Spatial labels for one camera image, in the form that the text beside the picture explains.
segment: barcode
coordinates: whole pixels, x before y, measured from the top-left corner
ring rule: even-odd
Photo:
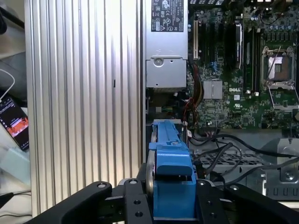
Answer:
[[[160,31],[160,22],[156,22],[156,31]]]

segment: cpu socket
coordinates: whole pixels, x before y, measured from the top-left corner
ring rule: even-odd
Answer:
[[[293,109],[299,109],[296,105],[278,105],[274,102],[271,90],[284,89],[294,91],[299,98],[295,90],[295,54],[292,47],[287,49],[269,49],[265,46],[262,54],[262,68],[261,68],[261,80],[264,89],[269,90],[272,105],[274,109],[280,109],[283,111],[291,111]]]

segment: smartphone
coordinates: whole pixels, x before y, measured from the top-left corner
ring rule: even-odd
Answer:
[[[29,149],[28,117],[11,98],[0,103],[0,123],[21,150]]]

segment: power supply label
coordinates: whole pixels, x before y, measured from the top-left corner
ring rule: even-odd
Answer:
[[[152,0],[152,32],[184,31],[184,0]]]

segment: circuit board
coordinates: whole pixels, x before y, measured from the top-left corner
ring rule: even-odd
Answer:
[[[205,91],[197,108],[199,128],[299,126],[299,7],[283,6],[252,4],[241,11],[203,7],[193,12],[189,53]],[[190,71],[187,85],[192,95]]]

